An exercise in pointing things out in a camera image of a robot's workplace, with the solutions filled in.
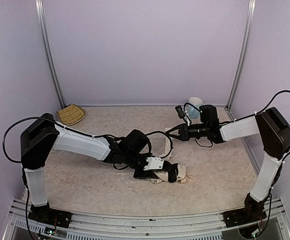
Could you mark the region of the beige folding umbrella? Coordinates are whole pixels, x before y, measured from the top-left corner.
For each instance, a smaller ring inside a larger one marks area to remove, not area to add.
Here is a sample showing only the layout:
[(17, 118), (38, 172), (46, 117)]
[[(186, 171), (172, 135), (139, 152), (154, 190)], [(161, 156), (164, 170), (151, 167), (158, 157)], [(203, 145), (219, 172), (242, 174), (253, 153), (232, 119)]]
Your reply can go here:
[(154, 134), (162, 134), (166, 137), (165, 141), (165, 152), (159, 156), (149, 157), (149, 164), (153, 165), (152, 162), (157, 163), (162, 162), (158, 167), (159, 169), (149, 169), (145, 170), (144, 179), (154, 185), (160, 183), (181, 183), (186, 184), (187, 180), (194, 180), (196, 176), (187, 173), (187, 167), (179, 162), (170, 163), (169, 160), (172, 157), (173, 141), (170, 136), (165, 131), (153, 131), (147, 133), (147, 136)]

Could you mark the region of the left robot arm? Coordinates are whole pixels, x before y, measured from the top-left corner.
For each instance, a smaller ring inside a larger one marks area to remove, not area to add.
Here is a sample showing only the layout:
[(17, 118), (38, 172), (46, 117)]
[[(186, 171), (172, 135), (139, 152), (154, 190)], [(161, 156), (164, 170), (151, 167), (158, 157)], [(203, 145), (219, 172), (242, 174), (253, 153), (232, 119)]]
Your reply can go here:
[(20, 135), (21, 165), (34, 207), (48, 205), (43, 168), (51, 150), (85, 155), (108, 164), (124, 164), (134, 169), (137, 179), (152, 179), (158, 173), (167, 175), (167, 181), (178, 179), (178, 164), (143, 153), (151, 147), (149, 138), (134, 129), (127, 136), (91, 135), (67, 127), (49, 113), (37, 118)]

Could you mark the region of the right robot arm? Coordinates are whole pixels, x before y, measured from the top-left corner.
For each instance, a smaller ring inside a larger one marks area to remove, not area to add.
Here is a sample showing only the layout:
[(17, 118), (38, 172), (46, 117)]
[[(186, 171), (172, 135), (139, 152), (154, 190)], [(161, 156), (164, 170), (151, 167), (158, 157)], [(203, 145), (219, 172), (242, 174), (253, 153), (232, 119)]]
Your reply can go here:
[(200, 123), (183, 123), (167, 131), (171, 138), (186, 142), (207, 138), (212, 144), (259, 135), (264, 149), (264, 160), (257, 181), (247, 195), (245, 204), (261, 204), (271, 193), (283, 167), (283, 158), (290, 151), (290, 125), (275, 108), (221, 123), (213, 105), (199, 108)]

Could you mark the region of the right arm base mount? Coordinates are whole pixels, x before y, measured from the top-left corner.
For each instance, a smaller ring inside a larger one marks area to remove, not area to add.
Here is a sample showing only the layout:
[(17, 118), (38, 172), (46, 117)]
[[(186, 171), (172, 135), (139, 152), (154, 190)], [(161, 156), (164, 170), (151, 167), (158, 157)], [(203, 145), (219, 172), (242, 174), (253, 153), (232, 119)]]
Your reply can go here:
[(264, 204), (268, 198), (269, 196), (263, 201), (257, 202), (250, 194), (247, 194), (243, 208), (229, 210), (223, 213), (226, 227), (235, 227), (265, 219), (267, 214), (264, 209)]

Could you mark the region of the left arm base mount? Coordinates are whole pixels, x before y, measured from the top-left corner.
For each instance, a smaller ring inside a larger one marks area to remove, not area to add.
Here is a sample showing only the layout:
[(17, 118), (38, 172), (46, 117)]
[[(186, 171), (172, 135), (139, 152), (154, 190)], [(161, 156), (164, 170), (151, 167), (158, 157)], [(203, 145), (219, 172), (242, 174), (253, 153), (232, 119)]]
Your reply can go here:
[(44, 206), (31, 205), (28, 214), (30, 220), (66, 229), (69, 228), (71, 217), (71, 212), (51, 208), (49, 203)]

